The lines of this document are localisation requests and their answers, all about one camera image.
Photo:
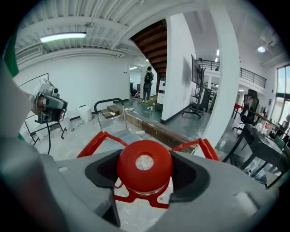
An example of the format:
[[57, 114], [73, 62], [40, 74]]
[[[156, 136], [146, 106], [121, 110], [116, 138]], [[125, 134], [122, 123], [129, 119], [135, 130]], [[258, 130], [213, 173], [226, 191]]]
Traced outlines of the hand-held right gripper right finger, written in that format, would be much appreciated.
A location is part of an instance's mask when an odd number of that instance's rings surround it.
[[151, 232], [251, 232], [277, 197], [239, 168], [171, 152], [174, 191]]

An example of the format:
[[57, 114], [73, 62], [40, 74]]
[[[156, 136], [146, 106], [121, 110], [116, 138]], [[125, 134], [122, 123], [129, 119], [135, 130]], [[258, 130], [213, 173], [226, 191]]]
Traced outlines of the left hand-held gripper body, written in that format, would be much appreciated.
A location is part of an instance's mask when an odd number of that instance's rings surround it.
[[36, 122], [39, 124], [46, 124], [49, 122], [62, 121], [64, 119], [64, 115], [67, 111], [67, 108], [65, 111], [59, 109], [46, 108], [45, 95], [60, 98], [59, 89], [56, 88], [49, 80], [41, 78], [35, 88], [34, 99], [37, 100], [40, 96], [43, 96], [43, 110], [39, 110], [38, 119], [36, 120]]

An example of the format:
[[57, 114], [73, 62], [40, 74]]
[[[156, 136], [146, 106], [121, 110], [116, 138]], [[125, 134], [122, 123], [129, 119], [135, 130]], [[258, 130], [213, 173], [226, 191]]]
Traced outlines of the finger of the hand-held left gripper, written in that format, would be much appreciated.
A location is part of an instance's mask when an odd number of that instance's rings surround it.
[[45, 95], [45, 107], [51, 109], [66, 110], [68, 103], [58, 97]]

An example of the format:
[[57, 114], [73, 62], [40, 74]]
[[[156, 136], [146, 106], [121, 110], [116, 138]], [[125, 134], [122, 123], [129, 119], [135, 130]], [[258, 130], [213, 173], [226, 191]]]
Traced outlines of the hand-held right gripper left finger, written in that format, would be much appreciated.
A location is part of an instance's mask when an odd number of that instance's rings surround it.
[[55, 161], [41, 154], [48, 185], [61, 208], [70, 232], [119, 232], [121, 229], [103, 218], [113, 206], [109, 188], [100, 188], [85, 175], [86, 167], [112, 151], [69, 160]]

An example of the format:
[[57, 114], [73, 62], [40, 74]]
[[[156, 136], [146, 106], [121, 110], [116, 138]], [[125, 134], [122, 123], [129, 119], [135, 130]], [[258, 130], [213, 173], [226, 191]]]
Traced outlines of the person's left hand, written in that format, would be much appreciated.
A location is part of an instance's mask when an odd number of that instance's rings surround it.
[[43, 98], [43, 96], [40, 96], [37, 100], [34, 99], [32, 112], [37, 115], [39, 110], [43, 110], [43, 108], [44, 108], [44, 98]]

